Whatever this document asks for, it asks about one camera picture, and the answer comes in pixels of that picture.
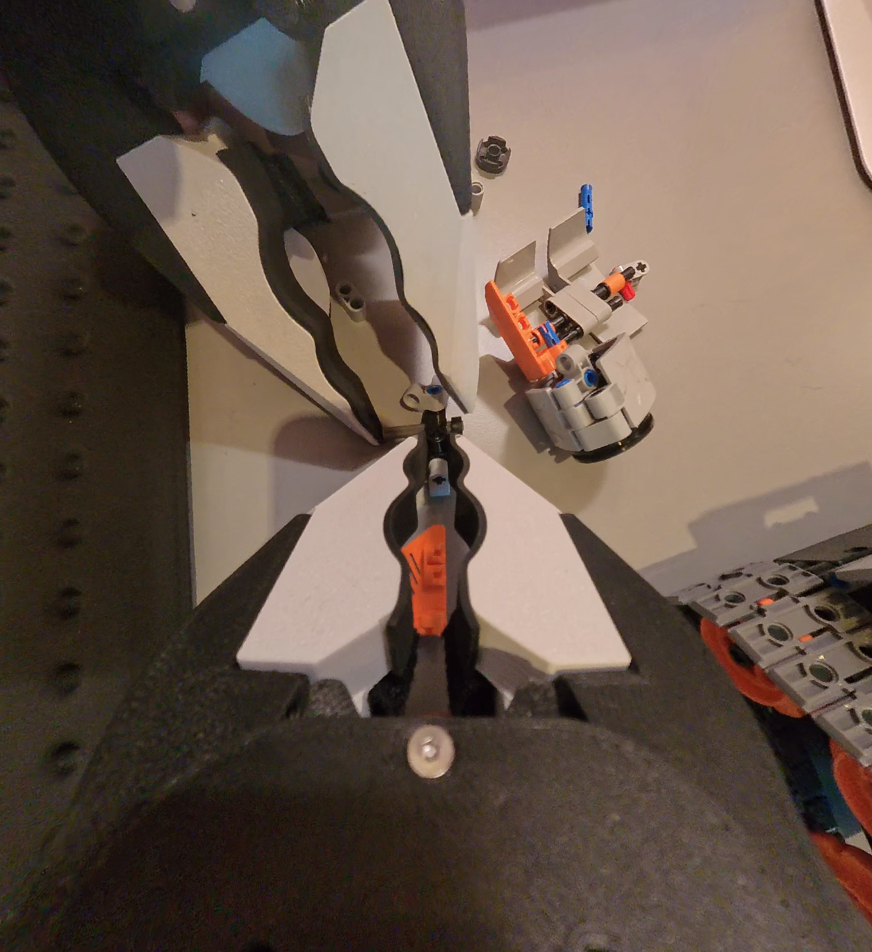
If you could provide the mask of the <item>small black grey toy assembly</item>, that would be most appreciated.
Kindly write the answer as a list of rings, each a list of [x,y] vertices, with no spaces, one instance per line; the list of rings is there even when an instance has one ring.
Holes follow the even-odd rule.
[[[461,435],[461,418],[446,415],[449,396],[442,385],[413,383],[407,387],[402,404],[407,411],[421,413],[422,429],[427,445],[427,497],[430,502],[441,503],[450,499],[452,488],[452,465],[450,436]]]

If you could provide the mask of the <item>grey orange tracked toy robot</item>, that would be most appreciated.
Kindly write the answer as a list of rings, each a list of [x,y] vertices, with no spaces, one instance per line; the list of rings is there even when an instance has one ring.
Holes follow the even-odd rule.
[[[747,699],[872,926],[872,523],[669,596]]]

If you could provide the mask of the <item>orange toy panel piece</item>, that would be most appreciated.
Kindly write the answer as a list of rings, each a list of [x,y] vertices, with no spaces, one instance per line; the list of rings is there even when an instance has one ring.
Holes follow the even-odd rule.
[[[430,526],[407,541],[402,555],[409,570],[415,631],[421,637],[441,637],[448,623],[445,526]]]

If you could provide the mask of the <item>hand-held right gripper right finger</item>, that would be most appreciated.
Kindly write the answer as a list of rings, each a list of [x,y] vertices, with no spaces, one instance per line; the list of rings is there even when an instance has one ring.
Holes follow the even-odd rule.
[[[449,453],[449,704],[507,708],[531,683],[632,655],[561,511],[466,437]]]

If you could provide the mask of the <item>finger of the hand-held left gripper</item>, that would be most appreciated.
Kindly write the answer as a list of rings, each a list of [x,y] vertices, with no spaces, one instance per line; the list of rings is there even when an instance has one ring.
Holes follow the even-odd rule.
[[[360,2],[324,30],[310,127],[334,180],[377,219],[442,386],[473,411],[474,218],[459,211],[389,2]]]
[[[401,433],[398,369],[334,299],[255,149],[215,134],[158,135],[117,165],[197,280],[208,316],[369,443]]]

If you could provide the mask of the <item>grey orange toy sub-assembly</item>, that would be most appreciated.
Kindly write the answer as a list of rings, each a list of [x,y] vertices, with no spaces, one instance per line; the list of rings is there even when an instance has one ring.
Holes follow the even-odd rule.
[[[489,320],[549,443],[583,463],[618,456],[655,422],[656,388],[634,346],[649,266],[600,270],[579,207],[549,229],[546,273],[536,257],[530,242],[498,262],[484,289]]]

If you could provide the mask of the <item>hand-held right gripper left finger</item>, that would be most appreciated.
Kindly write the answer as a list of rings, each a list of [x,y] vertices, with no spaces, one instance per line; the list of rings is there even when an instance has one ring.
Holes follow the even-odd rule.
[[[316,506],[238,653],[244,670],[342,682],[361,716],[390,670],[384,628],[402,571],[384,515],[409,486],[402,441]]]

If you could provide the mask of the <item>dark dotted mat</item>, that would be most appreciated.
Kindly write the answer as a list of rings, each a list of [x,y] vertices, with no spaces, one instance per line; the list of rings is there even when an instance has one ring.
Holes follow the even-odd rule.
[[[0,58],[0,922],[191,596],[183,315]]]

